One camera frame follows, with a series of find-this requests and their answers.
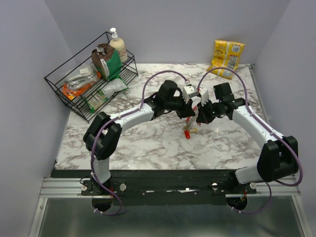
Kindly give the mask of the metal red key organizer plate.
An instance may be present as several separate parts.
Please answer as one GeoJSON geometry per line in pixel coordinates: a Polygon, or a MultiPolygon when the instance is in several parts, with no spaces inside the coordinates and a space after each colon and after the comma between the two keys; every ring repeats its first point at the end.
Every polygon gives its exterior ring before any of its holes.
{"type": "Polygon", "coordinates": [[[193,127],[193,124],[196,122],[196,118],[196,116],[186,118],[184,130],[190,130],[193,127]]]}

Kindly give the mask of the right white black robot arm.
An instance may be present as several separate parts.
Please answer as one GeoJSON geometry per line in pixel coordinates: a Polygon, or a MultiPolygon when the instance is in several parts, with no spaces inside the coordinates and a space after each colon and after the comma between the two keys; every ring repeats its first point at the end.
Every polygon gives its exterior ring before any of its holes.
{"type": "Polygon", "coordinates": [[[199,89],[197,123],[209,124],[215,118],[227,116],[239,124],[261,149],[256,164],[237,169],[227,181],[228,190],[234,194],[252,182],[271,182],[295,174],[299,170],[296,157],[298,142],[293,136],[283,136],[262,120],[243,98],[235,98],[229,83],[214,86],[217,102],[209,99],[206,89],[199,89]]]}

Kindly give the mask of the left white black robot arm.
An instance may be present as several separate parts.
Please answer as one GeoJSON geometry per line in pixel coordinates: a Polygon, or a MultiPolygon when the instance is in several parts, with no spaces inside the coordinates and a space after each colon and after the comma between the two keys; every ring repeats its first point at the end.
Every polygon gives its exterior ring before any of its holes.
{"type": "Polygon", "coordinates": [[[165,80],[157,92],[132,109],[112,115],[98,113],[83,137],[86,148],[91,152],[93,190],[99,195],[109,191],[109,158],[123,132],[169,112],[176,112],[181,119],[192,117],[195,115],[192,97],[197,95],[197,88],[189,82],[180,89],[175,82],[165,80]]]}

